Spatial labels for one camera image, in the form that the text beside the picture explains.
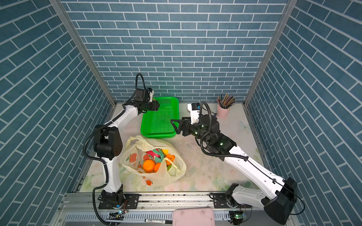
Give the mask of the yellowish plastic bag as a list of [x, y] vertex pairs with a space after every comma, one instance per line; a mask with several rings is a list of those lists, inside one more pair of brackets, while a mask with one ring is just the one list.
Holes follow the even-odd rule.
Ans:
[[186, 163], [176, 149], [161, 139], [130, 137], [122, 151], [121, 165], [148, 186], [166, 186], [186, 173]]

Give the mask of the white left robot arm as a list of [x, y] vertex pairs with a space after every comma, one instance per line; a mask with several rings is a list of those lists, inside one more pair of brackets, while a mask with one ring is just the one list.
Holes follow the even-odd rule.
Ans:
[[133, 118], [148, 111], [157, 111], [159, 103], [153, 101], [154, 91], [146, 88], [143, 75], [135, 78], [135, 91], [122, 105], [121, 112], [103, 125], [97, 125], [87, 138], [82, 149], [83, 155], [90, 160], [99, 161], [103, 165], [105, 182], [95, 190], [101, 189], [99, 208], [121, 209], [125, 207], [123, 185], [119, 177], [120, 154], [123, 142], [120, 129], [123, 129]]

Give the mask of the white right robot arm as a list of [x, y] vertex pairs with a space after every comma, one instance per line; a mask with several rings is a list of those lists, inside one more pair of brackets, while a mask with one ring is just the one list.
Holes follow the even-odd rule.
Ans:
[[275, 222], [285, 225], [300, 200], [297, 182], [272, 173], [222, 134], [218, 120], [226, 118], [227, 113], [221, 107], [212, 113], [206, 102], [192, 103], [188, 104], [188, 111], [189, 117], [170, 120], [175, 132], [194, 136], [202, 153], [220, 158], [258, 186], [255, 190], [232, 184], [224, 193], [226, 203], [232, 208], [243, 204], [262, 208]]

